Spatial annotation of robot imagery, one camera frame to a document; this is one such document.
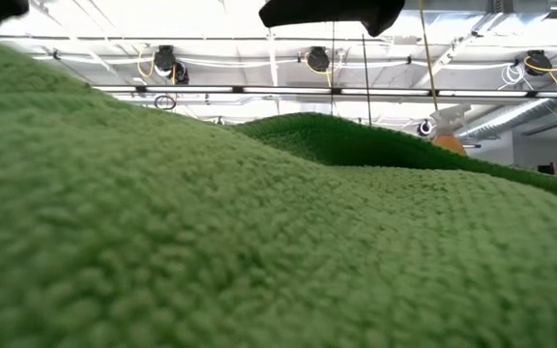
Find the ventilation duct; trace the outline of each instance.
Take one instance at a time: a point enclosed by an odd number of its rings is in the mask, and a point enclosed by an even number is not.
[[[557,89],[557,86],[552,84],[545,90],[552,89]],[[483,116],[471,124],[468,129],[459,130],[457,137],[482,140],[546,116],[556,108],[557,100],[555,99],[539,99],[520,105],[501,107]]]

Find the green towel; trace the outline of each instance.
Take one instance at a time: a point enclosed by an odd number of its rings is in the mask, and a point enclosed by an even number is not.
[[[0,46],[0,347],[557,347],[557,178],[202,123]]]

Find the orange object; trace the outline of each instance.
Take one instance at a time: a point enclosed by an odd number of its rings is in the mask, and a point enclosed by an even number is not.
[[[458,154],[467,155],[465,149],[463,148],[463,144],[461,144],[461,142],[459,142],[459,140],[451,134],[441,134],[436,136],[433,138],[433,144]]]

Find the green fabric mound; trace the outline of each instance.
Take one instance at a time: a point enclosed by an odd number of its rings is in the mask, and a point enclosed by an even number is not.
[[[0,47],[0,347],[557,347],[557,179],[201,123]]]

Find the ceiling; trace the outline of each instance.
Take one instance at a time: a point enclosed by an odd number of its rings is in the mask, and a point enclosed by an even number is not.
[[[542,49],[557,67],[557,19],[545,18],[537,5],[549,1],[513,0],[517,13],[494,16],[476,0],[428,0],[427,37],[433,62],[449,53],[444,69],[434,76],[437,88],[497,90],[515,57]],[[265,0],[49,0],[21,19],[0,25],[0,43],[32,55],[43,64],[93,85],[164,84],[144,77],[159,44],[172,44],[187,67],[191,85],[260,85],[328,87],[329,78],[313,73],[302,58],[312,46],[336,53],[336,87],[428,88],[423,28],[417,2],[408,0],[396,24],[380,38],[371,38],[360,23],[315,23],[265,28],[258,11]],[[470,34],[480,28],[477,38]],[[53,59],[57,52],[61,60]],[[407,64],[411,57],[414,64]],[[505,89],[552,89],[549,75],[525,76]],[[131,96],[122,96],[130,100]],[[153,105],[153,99],[136,102]],[[468,119],[495,105],[473,104]],[[194,104],[177,112],[198,118],[222,116],[245,122],[277,113],[314,110],[338,113],[358,122],[368,117],[363,102],[238,100]],[[376,102],[372,118],[378,126],[413,131],[415,121],[434,111],[432,103]]]

